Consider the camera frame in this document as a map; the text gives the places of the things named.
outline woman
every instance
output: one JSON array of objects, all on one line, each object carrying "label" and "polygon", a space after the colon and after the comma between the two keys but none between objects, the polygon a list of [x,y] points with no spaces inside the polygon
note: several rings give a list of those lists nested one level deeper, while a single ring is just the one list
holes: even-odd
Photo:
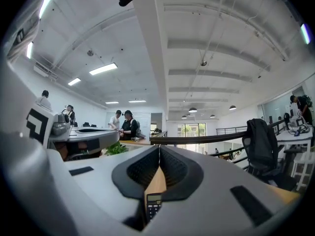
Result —
[{"label": "woman", "polygon": [[131,140],[131,138],[136,136],[138,129],[137,121],[133,118],[130,110],[125,111],[125,121],[120,133],[120,140]]},{"label": "woman", "polygon": [[67,110],[68,110],[70,125],[73,125],[75,123],[75,113],[73,111],[73,106],[68,105]]}]

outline wooden desk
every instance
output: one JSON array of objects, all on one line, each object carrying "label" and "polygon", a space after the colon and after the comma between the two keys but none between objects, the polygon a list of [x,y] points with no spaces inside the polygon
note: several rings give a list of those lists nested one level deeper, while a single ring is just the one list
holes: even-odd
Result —
[{"label": "wooden desk", "polygon": [[142,138],[138,142],[127,140],[127,141],[120,141],[121,144],[134,144],[134,145],[151,145],[149,138]]},{"label": "wooden desk", "polygon": [[[293,200],[296,200],[300,197],[300,194],[295,192],[286,191],[280,188],[277,188],[272,185],[268,185],[268,188],[270,188],[272,191],[274,191],[285,204],[289,204]],[[162,169],[159,167],[156,174],[154,175],[151,183],[149,184],[148,188],[145,190],[145,207],[146,207],[146,197],[147,194],[151,193],[161,193],[166,191],[166,182],[165,182],[165,176],[162,171]]]}]

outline green plant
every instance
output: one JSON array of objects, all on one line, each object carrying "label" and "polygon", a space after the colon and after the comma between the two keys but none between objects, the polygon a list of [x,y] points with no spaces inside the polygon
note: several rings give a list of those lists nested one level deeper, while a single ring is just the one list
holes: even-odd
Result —
[{"label": "green plant", "polygon": [[119,141],[109,146],[106,149],[107,149],[106,154],[109,154],[109,155],[117,155],[117,154],[124,153],[127,151],[127,148],[122,147]]}]

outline window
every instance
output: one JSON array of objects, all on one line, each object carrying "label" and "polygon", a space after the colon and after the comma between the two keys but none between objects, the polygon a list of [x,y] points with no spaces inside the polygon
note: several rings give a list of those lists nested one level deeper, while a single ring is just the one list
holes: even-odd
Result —
[{"label": "window", "polygon": [[157,124],[151,123],[151,126],[150,126],[150,127],[151,127],[151,128],[150,128],[151,132],[154,132],[154,130],[157,128]]},{"label": "window", "polygon": [[[178,124],[177,126],[178,137],[199,137],[206,136],[206,124],[205,123],[185,123]],[[205,154],[206,144],[183,144],[177,145],[179,148],[188,149],[194,152]]]}]

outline white shirt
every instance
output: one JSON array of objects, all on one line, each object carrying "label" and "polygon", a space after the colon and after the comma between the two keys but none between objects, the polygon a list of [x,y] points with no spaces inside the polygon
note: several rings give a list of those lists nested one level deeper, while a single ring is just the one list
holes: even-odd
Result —
[{"label": "white shirt", "polygon": [[112,129],[113,127],[109,125],[110,123],[113,124],[117,129],[120,129],[119,119],[117,119],[116,116],[112,116],[108,123],[109,128]]},{"label": "white shirt", "polygon": [[36,103],[39,103],[39,104],[51,109],[50,102],[47,100],[47,98],[45,96],[37,98]]}]

